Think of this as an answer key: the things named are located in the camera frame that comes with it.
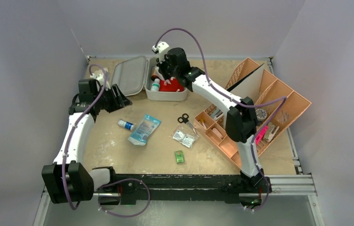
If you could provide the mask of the red fabric pouch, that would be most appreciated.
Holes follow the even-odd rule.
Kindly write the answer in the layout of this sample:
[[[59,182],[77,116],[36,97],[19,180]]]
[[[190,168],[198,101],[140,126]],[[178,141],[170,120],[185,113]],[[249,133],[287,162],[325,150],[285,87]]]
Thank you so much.
[[[178,80],[174,77],[169,80],[160,81],[160,92],[183,92],[184,87],[179,84]]]

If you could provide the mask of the brown bottle orange cap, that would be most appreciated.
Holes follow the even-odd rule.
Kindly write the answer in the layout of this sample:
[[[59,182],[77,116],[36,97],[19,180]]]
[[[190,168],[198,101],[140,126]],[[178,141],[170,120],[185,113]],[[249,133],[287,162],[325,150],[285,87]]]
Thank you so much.
[[[152,75],[151,75],[151,80],[152,81],[155,81],[156,79],[160,78],[158,69],[159,69],[158,67],[154,67],[153,68],[153,72],[152,72]]]

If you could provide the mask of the grey medicine case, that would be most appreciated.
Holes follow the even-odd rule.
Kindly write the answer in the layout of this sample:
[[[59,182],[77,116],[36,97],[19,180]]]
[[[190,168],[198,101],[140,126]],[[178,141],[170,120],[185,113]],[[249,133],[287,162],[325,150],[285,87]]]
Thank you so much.
[[[137,56],[116,65],[111,79],[125,96],[133,96],[144,90],[152,101],[184,101],[188,90],[176,79],[168,82],[157,72],[156,59]]]

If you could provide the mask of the clear white cap bottle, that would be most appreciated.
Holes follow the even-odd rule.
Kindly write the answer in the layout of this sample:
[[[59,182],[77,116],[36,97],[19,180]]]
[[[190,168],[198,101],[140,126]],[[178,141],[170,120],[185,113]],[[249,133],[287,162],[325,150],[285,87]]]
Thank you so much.
[[[150,88],[150,91],[159,91],[160,90],[160,79],[159,78],[155,78],[152,85],[151,85],[151,88]]]

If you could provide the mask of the blue clear wipes packet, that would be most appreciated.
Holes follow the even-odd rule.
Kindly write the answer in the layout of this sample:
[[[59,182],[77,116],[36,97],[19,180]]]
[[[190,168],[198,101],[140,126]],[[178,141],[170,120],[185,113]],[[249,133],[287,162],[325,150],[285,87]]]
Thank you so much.
[[[160,124],[161,120],[146,114],[127,140],[133,145],[144,146]]]

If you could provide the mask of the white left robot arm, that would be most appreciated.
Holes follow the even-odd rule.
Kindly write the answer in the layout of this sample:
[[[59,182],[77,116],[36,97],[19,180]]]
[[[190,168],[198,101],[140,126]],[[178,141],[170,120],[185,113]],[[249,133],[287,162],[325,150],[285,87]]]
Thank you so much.
[[[43,166],[41,171],[46,190],[55,204],[89,201],[99,188],[111,193],[118,186],[113,167],[99,167],[88,172],[82,159],[100,111],[112,113],[132,102],[116,84],[103,87],[96,79],[82,79],[78,88],[79,92],[68,108],[68,129],[60,151],[53,163]]]

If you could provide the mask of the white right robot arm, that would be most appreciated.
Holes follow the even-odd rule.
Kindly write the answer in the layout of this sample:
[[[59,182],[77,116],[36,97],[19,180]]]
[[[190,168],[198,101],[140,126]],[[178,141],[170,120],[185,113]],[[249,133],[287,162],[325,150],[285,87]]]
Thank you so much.
[[[191,66],[182,48],[152,47],[152,51],[163,79],[176,78],[184,88],[201,95],[223,112],[226,134],[236,143],[240,155],[242,187],[249,192],[260,185],[269,187],[258,160],[255,143],[258,120],[253,101],[228,92],[203,70]]]

